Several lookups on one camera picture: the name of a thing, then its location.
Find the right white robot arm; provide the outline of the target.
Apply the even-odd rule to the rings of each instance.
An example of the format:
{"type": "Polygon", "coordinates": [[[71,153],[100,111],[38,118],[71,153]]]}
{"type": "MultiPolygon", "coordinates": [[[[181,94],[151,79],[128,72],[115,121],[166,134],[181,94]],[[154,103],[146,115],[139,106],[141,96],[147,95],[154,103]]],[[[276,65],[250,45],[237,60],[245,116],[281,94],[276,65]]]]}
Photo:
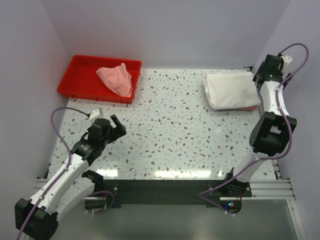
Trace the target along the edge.
{"type": "Polygon", "coordinates": [[[253,81],[263,102],[264,112],[249,137],[249,150],[240,164],[226,174],[218,191],[233,197],[250,190],[250,180],[266,160],[277,159],[289,148],[297,120],[286,110],[283,75],[291,63],[290,56],[267,55],[253,81]]]}

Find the white graphic t-shirt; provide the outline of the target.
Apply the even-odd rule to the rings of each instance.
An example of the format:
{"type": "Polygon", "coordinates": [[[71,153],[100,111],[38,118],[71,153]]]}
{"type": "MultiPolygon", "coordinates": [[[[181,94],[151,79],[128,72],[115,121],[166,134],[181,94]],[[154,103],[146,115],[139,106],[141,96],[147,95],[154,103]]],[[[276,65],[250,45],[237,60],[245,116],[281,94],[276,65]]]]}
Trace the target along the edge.
{"type": "Polygon", "coordinates": [[[209,105],[214,110],[257,107],[261,100],[251,72],[208,73],[203,80],[209,105]]]}

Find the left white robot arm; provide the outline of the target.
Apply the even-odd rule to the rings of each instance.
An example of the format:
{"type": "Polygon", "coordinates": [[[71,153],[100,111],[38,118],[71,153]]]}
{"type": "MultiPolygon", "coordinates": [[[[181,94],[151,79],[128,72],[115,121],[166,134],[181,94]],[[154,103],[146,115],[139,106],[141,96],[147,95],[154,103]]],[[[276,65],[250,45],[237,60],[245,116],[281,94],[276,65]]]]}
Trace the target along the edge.
{"type": "Polygon", "coordinates": [[[21,198],[15,204],[16,238],[26,234],[35,240],[49,240],[64,215],[83,198],[104,193],[103,177],[89,167],[108,144],[126,133],[115,115],[97,118],[70,149],[56,174],[28,200],[21,198]]]}

